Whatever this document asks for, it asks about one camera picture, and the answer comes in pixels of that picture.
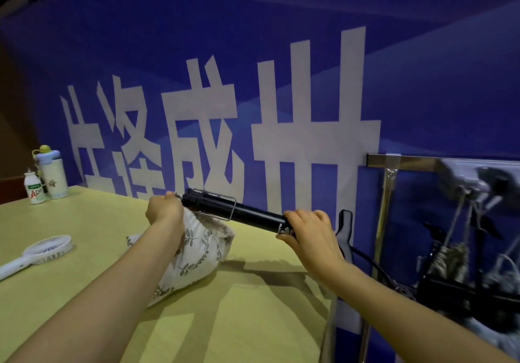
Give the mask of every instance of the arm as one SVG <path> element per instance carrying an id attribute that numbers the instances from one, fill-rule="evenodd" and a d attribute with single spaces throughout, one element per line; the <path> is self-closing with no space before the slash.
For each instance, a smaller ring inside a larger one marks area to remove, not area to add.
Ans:
<path id="1" fill-rule="evenodd" d="M 179 247 L 184 235 L 183 211 L 171 192 L 152 197 L 146 214 L 151 226 L 135 245 L 45 322 L 7 361 L 119 361 Z"/>
<path id="2" fill-rule="evenodd" d="M 509 363 L 515 360 L 462 326 L 409 300 L 343 260 L 322 211 L 285 214 L 297 240 L 278 235 L 309 273 L 365 318 L 408 363 Z"/>

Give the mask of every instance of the blue wall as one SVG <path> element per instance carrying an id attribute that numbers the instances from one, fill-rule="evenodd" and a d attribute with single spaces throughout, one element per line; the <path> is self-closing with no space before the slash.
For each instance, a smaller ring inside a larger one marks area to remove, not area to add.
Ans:
<path id="1" fill-rule="evenodd" d="M 223 84 L 235 85 L 237 117 L 225 121 L 231 150 L 245 165 L 243 201 L 267 208 L 265 166 L 254 158 L 251 133 L 251 124 L 262 123 L 257 62 L 275 61 L 278 122 L 291 122 L 290 44 L 310 40 L 311 120 L 338 121 L 341 31 L 363 26 L 361 119 L 381 121 L 380 153 L 520 158 L 520 0 L 40 0 L 0 22 L 0 34 L 28 77 L 41 142 L 62 150 L 70 184 L 82 179 L 60 96 L 70 103 L 67 87 L 74 85 L 85 123 L 98 124 L 103 138 L 104 149 L 93 150 L 99 173 L 117 193 L 125 185 L 112 152 L 128 136 L 111 129 L 97 83 L 113 110 L 113 75 L 123 88 L 142 86 L 146 138 L 162 156 L 162 168 L 149 161 L 148 168 L 162 169 L 171 188 L 161 94 L 190 88 L 186 60 L 198 58 L 202 70 L 214 56 Z M 215 141 L 221 123 L 211 121 Z M 197 121 L 177 122 L 177 130 L 204 148 Z M 206 179 L 209 161 L 205 151 L 200 156 Z M 80 158 L 84 174 L 92 174 L 84 148 Z M 139 167 L 139 159 L 125 167 Z M 228 181 L 231 171 L 230 155 Z M 294 208 L 294 164 L 282 163 L 280 173 L 282 209 Z M 312 176 L 313 208 L 335 217 L 337 168 L 315 164 Z M 355 245 L 372 252 L 381 171 L 361 167 L 357 178 Z M 427 251 L 421 222 L 449 225 L 454 204 L 435 183 L 428 173 L 398 177 L 384 263 L 399 281 L 415 281 L 416 257 Z M 133 183 L 131 191 L 144 192 Z M 506 241 L 487 247 L 489 261 L 516 233 L 513 212 L 498 209 L 495 217 Z"/>

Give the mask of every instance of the bottle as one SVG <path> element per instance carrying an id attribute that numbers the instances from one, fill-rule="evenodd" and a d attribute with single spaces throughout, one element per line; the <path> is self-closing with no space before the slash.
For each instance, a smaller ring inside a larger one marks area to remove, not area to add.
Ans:
<path id="1" fill-rule="evenodd" d="M 42 172 L 42 177 L 51 199 L 61 199 L 69 195 L 69 187 L 63 169 L 60 151 L 52 150 L 48 145 L 33 151 L 36 165 Z"/>
<path id="2" fill-rule="evenodd" d="M 47 196 L 43 193 L 42 182 L 36 176 L 36 173 L 29 168 L 27 169 L 27 173 L 25 173 L 23 184 L 25 185 L 25 190 L 31 200 L 31 204 L 39 204 L 47 200 Z"/>

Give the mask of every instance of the hand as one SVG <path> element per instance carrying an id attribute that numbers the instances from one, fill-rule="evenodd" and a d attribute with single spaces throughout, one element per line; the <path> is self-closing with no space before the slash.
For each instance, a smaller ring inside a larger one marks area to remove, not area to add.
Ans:
<path id="1" fill-rule="evenodd" d="M 296 238 L 277 235 L 276 238 L 290 246 L 309 274 L 325 285 L 345 260 L 337 244 L 330 219 L 323 211 L 286 211 L 285 217 L 291 224 Z"/>
<path id="2" fill-rule="evenodd" d="M 151 225 L 167 220 L 177 226 L 177 223 L 183 223 L 184 207 L 180 200 L 168 191 L 165 196 L 150 197 L 145 215 Z"/>

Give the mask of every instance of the desk surface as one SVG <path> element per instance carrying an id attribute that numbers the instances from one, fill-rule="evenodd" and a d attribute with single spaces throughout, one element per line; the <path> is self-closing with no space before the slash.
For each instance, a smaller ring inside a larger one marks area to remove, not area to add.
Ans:
<path id="1" fill-rule="evenodd" d="M 126 251 L 143 232 L 147 202 L 72 187 L 69 197 L 0 205 L 0 264 L 53 235 L 71 235 L 66 256 L 0 281 L 0 361 Z M 329 297 L 273 233 L 230 222 L 225 262 L 148 308 L 123 362 L 317 362 Z"/>

